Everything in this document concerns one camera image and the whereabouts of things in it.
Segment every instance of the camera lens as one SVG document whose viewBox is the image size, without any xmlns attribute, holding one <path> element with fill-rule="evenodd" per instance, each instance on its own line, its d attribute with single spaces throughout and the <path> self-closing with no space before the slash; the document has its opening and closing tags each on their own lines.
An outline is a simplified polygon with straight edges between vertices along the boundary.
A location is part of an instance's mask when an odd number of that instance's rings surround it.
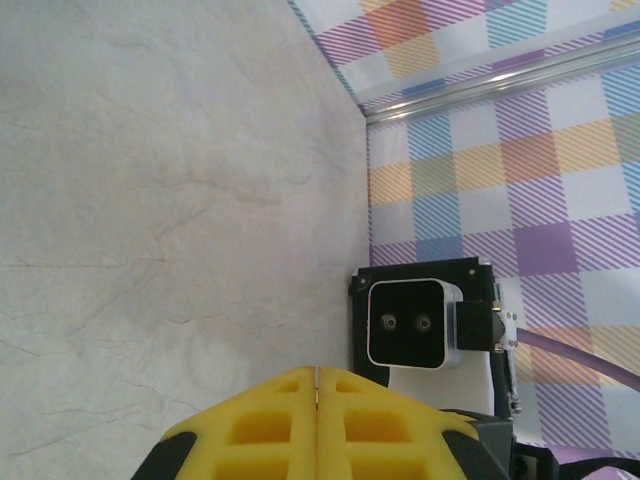
<svg viewBox="0 0 640 480">
<path fill-rule="evenodd" d="M 396 325 L 398 324 L 396 317 L 390 313 L 385 313 L 382 318 L 380 318 L 380 322 L 382 323 L 382 328 L 389 331 L 395 330 Z"/>
<path fill-rule="evenodd" d="M 428 315 L 418 315 L 414 322 L 416 330 L 419 332 L 428 332 L 431 330 L 431 319 Z"/>
</svg>

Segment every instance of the camera housing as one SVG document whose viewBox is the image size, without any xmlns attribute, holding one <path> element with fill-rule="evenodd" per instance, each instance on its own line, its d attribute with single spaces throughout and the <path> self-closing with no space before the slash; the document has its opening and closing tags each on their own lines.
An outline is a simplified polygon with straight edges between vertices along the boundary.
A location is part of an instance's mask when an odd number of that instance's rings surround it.
<svg viewBox="0 0 640 480">
<path fill-rule="evenodd" d="M 456 285 L 437 278 L 383 280 L 368 295 L 367 356 L 388 367 L 428 370 L 455 367 Z"/>
</svg>

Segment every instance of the plaid wallpaper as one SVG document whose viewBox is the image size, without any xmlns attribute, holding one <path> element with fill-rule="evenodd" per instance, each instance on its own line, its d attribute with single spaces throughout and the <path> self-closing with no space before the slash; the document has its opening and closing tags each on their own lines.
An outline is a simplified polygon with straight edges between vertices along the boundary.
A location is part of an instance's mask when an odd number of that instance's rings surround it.
<svg viewBox="0 0 640 480">
<path fill-rule="evenodd" d="M 372 265 L 488 257 L 521 326 L 640 374 L 640 65 L 371 128 L 369 178 Z M 517 362 L 522 440 L 640 458 L 640 395 Z"/>
<path fill-rule="evenodd" d="M 513 63 L 596 43 L 614 31 L 613 27 L 640 19 L 640 0 L 289 3 L 342 83 L 365 109 Z M 594 29 L 557 44 L 554 37 L 549 37 L 551 43 L 545 43 L 544 48 L 529 48 L 526 44 L 536 37 L 546 38 L 545 34 L 569 31 L 585 23 L 593 24 Z M 428 81 L 419 79 L 424 72 L 460 61 L 467 66 Z"/>
</svg>

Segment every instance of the white marble wall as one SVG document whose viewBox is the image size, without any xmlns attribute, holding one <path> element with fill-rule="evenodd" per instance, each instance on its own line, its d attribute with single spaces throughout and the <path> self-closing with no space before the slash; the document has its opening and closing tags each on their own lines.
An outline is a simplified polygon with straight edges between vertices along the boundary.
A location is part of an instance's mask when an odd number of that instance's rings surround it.
<svg viewBox="0 0 640 480">
<path fill-rule="evenodd" d="M 0 478 L 126 479 L 345 365 L 366 262 L 364 120 L 285 0 L 0 2 Z"/>
</svg>

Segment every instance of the purple cable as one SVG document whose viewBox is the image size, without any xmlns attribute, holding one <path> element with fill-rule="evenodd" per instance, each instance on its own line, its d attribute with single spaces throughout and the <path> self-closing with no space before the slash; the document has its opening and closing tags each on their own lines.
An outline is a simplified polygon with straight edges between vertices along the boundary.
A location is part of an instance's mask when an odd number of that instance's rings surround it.
<svg viewBox="0 0 640 480">
<path fill-rule="evenodd" d="M 607 360 L 587 353 L 579 348 L 572 347 L 566 343 L 559 342 L 544 335 L 518 329 L 518 341 L 531 345 L 532 347 L 541 348 L 547 352 L 551 352 L 555 355 L 573 360 L 585 367 L 596 370 L 607 377 L 633 388 L 636 392 L 640 392 L 640 375 L 636 375 L 629 370 L 615 365 Z"/>
</svg>

